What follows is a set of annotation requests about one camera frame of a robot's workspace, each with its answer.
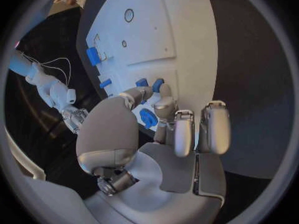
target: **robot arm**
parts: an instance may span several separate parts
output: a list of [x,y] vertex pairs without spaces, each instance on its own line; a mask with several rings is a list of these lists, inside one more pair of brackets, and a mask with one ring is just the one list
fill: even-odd
[[9,68],[36,86],[45,103],[51,108],[56,108],[62,114],[66,126],[78,134],[88,113],[85,109],[77,109],[72,105],[76,101],[74,89],[69,89],[56,77],[45,74],[40,64],[29,61],[17,50],[11,57]]

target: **white wire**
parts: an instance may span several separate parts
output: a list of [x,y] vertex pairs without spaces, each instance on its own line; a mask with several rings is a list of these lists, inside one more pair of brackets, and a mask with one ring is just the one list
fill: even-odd
[[[40,63],[40,62],[37,61],[36,59],[34,59],[34,58],[30,57],[30,56],[27,56],[27,55],[25,55],[24,53],[23,53],[23,56],[26,57],[27,59],[29,59],[30,61],[34,61],[34,62],[40,64],[40,65],[43,66],[43,67],[47,67],[47,68],[50,68],[50,69],[57,69],[57,70],[61,71],[61,72],[64,74],[64,77],[65,77],[65,85],[68,87],[68,85],[69,85],[69,83],[70,83],[70,79],[71,79],[71,70],[72,70],[72,68],[71,68],[71,63],[70,63],[69,59],[67,59],[66,57],[59,57],[59,58],[54,59],[54,60],[52,60],[52,61],[48,61],[48,62]],[[55,67],[55,66],[46,66],[46,65],[45,65],[45,64],[49,64],[49,63],[52,63],[52,62],[57,61],[57,60],[60,60],[60,59],[65,59],[65,60],[68,61],[69,68],[70,68],[69,79],[67,79],[67,76],[66,76],[65,72],[64,72],[62,69],[60,69],[60,68],[58,68],[58,67]]]
[[54,61],[61,60],[61,59],[62,59],[62,60],[67,60],[67,62],[68,62],[68,64],[69,64],[70,72],[69,72],[69,79],[68,79],[68,81],[67,81],[67,85],[66,85],[66,86],[68,86],[69,83],[70,83],[70,79],[71,79],[71,71],[72,71],[72,67],[71,67],[71,63],[70,63],[69,59],[67,59],[66,57],[59,57],[59,58],[54,59],[54,60],[52,60],[52,61],[43,62],[43,63],[41,63],[41,65],[49,64],[49,63],[52,63],[52,62],[54,62]]

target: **blue block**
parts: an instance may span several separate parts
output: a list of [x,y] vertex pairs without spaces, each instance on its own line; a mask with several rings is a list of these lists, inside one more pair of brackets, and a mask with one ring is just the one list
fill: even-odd
[[86,53],[92,66],[96,66],[97,64],[101,63],[98,51],[95,47],[87,49]]
[[107,79],[100,84],[100,88],[102,89],[102,88],[106,87],[107,85],[110,85],[111,83],[112,83],[112,81],[110,79]]
[[152,86],[152,91],[153,92],[157,92],[157,93],[160,93],[160,86],[164,83],[164,80],[163,79],[157,79],[153,86]]
[[135,82],[136,86],[149,86],[148,81],[146,80],[146,78],[142,78],[138,81]]
[[148,109],[142,109],[140,112],[141,120],[145,123],[145,128],[156,126],[158,124],[158,119],[153,112]]

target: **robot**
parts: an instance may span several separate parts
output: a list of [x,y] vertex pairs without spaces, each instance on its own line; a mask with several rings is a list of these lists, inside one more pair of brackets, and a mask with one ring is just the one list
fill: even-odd
[[226,182],[219,155],[230,145],[226,104],[209,102],[201,112],[195,144],[194,112],[180,110],[168,84],[154,104],[159,118],[154,142],[138,149],[138,122],[132,110],[148,100],[152,87],[134,87],[98,103],[89,113],[73,104],[75,90],[40,64],[15,51],[10,69],[35,85],[48,106],[56,108],[78,135],[80,167],[97,176],[99,192],[87,207],[100,222],[212,222],[225,201]]

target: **wire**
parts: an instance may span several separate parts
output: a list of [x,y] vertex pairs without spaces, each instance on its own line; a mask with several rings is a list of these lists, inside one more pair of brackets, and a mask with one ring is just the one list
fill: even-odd
[[69,70],[70,70],[70,72],[69,72],[69,79],[68,79],[68,81],[67,81],[67,85],[66,85],[66,86],[68,86],[69,83],[70,83],[71,72],[72,72],[72,67],[71,67],[71,63],[70,63],[69,59],[67,59],[66,57],[59,57],[59,58],[54,59],[54,60],[52,60],[52,61],[43,62],[43,63],[41,63],[41,65],[49,64],[49,63],[52,63],[52,62],[57,61],[57,60],[67,60],[67,62],[68,62],[68,64],[69,64],[69,68],[70,68]]
[[[70,63],[69,59],[67,59],[66,57],[59,57],[59,58],[54,59],[52,61],[47,61],[47,62],[40,63],[38,60],[36,60],[36,59],[34,59],[34,58],[30,57],[30,56],[27,56],[24,53],[23,53],[23,56],[26,57],[27,59],[29,59],[30,61],[33,61],[33,62],[36,62],[36,63],[40,64],[43,67],[47,67],[47,68],[50,68],[50,69],[56,69],[56,70],[61,71],[64,74],[64,77],[65,77],[65,85],[68,87],[68,85],[70,83],[71,71],[72,71],[71,63]],[[52,63],[54,61],[61,60],[61,59],[67,60],[67,62],[69,64],[69,78],[68,79],[67,79],[67,76],[66,76],[65,72],[62,69],[60,69],[58,67],[55,67],[55,66],[46,66],[45,65],[45,64],[49,64],[49,63]]]

